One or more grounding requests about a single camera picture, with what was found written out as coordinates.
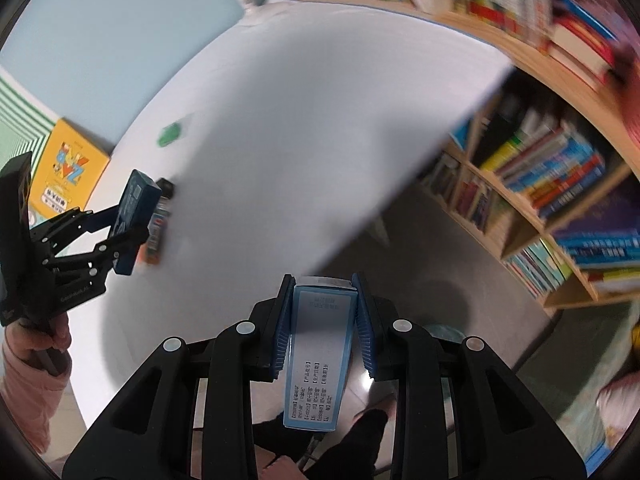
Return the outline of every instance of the small box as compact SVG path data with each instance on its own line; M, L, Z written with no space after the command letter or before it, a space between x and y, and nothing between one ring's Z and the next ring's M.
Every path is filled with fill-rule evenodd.
M348 280L296 279L284 425L334 431L351 355L358 292Z

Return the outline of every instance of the hand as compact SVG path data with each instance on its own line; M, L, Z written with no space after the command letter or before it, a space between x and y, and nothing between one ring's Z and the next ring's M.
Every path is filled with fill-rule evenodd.
M4 337L9 348L21 361L29 361L31 353L38 350L55 348L64 352L71 346L69 332L69 318L66 312L51 321L54 335L50 336L39 330L23 327L15 321L4 331Z

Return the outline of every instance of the light blue wall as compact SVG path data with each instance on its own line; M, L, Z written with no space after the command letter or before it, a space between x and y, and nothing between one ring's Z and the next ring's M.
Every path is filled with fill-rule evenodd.
M235 0L32 0L0 65L110 148L162 85L241 16Z

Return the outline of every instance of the black pants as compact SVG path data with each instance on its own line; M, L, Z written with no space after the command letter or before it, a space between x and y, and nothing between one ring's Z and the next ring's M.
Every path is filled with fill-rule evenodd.
M339 444L329 448L305 471L309 480L371 480L388 416L382 410L366 412ZM254 444L276 456L297 462L304 455L312 433L282 425L282 414L254 424Z

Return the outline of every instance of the wooden bookshelf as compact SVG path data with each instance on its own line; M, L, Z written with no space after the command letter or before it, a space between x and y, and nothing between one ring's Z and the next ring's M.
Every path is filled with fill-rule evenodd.
M594 92L577 76L555 59L537 51L532 46L509 36L473 16L446 12L434 16L415 9L410 4L381 0L305 0L348 4L390 10L415 16L430 22L447 25L465 34L492 44L511 58L514 65L549 87L580 112L611 143L631 171L640 178L640 148L626 132L620 115L618 90L613 87Z
M434 16L421 12L411 4L381 0L303 1L366 6L407 16L415 16L422 20L428 20L459 30L492 44L509 56L516 67L540 81L574 107L609 141L617 152L617 157L607 161L607 173L597 184L547 220L540 219L524 197L507 189L493 173L480 170L471 163L472 155L475 153L482 136L482 120L487 115L490 115L492 107L497 105L499 95L494 96L486 104L485 108L473 117L465 150L460 150L453 142L448 142L444 146L444 151L455 158L461 165L458 182L449 203L446 203L441 197L433 197L425 187L423 188L428 196L434 198L444 211L499 261L502 262L512 254L518 253L541 237L549 241L559 253L564 254L553 239L553 231L583 214L591 205L599 202L609 191L632 173L640 178L640 148L636 146L626 132L620 114L617 88L606 87L599 92L594 92L556 60L509 36L500 29L466 14L446 12ZM504 232L500 234L484 234L455 211L454 204L462 188L462 175L465 172L471 172L482 178L514 208L515 213L511 224L507 229L503 230ZM546 312L554 312L557 308L616 303L640 297L640 290L635 294L597 293L588 282L587 276L580 271L574 261L566 254L564 254L564 257L574 274L558 290L538 299L545 307Z

